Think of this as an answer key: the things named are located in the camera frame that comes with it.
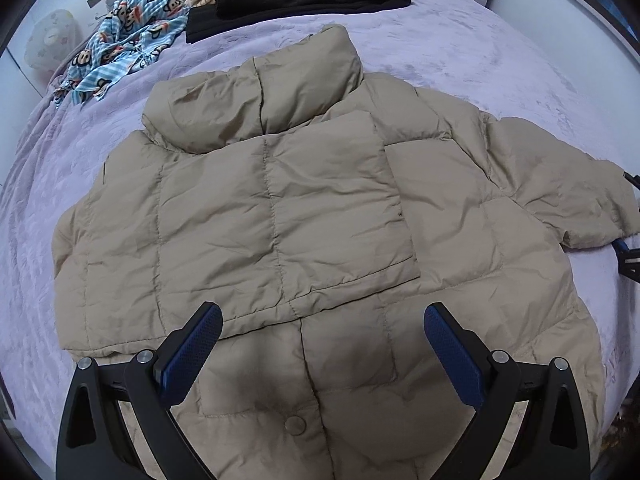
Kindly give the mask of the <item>beige puffer jacket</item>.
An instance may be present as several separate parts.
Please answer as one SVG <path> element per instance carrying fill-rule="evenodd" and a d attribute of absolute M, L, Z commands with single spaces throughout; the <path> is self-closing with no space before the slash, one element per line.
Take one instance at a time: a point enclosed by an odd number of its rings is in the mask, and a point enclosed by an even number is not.
<path fill-rule="evenodd" d="M 224 330 L 177 418 L 221 479 L 425 479 L 471 410 L 422 328 L 570 362 L 597 451 L 604 369 L 568 252 L 639 229 L 620 166 L 522 118 L 366 73 L 346 29 L 156 84 L 53 235 L 62 348 Z"/>

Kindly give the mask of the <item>lavender bed blanket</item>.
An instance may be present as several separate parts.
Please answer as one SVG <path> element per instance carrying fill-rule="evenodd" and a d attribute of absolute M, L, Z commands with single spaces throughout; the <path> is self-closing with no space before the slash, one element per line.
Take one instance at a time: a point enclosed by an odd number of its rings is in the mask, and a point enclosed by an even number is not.
<path fill-rule="evenodd" d="M 225 70 L 292 44 L 333 23 L 333 15 L 262 22 L 187 44 L 178 39 L 151 66 L 122 78 L 103 99 L 32 110 L 1 192 L 1 374 L 16 429 L 47 464 L 73 361 L 58 343 L 53 307 L 56 222 L 88 191 L 107 154 L 141 125 L 154 84 L 203 70 Z M 473 0 L 413 0 L 404 10 L 339 19 L 363 65 L 419 87 L 467 100 L 498 117 L 521 117 L 559 139 L 627 170 L 636 144 L 615 143 L 575 76 L 558 70 L 533 42 Z"/>

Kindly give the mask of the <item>white patterned plush ball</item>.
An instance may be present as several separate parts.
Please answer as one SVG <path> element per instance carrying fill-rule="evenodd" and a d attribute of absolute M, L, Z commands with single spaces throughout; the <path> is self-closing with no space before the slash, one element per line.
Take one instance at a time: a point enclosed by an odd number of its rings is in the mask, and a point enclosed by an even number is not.
<path fill-rule="evenodd" d="M 80 40 L 80 27 L 73 14 L 64 9 L 52 11 L 35 24 L 24 60 L 33 70 L 54 72 Z"/>

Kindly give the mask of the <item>blue monkey print garment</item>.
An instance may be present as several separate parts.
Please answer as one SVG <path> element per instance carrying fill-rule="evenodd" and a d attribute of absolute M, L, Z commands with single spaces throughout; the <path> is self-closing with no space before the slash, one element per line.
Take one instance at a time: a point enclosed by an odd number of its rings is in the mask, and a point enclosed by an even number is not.
<path fill-rule="evenodd" d="M 85 47 L 75 54 L 53 101 L 103 99 L 122 78 L 154 64 L 186 29 L 182 0 L 117 0 Z"/>

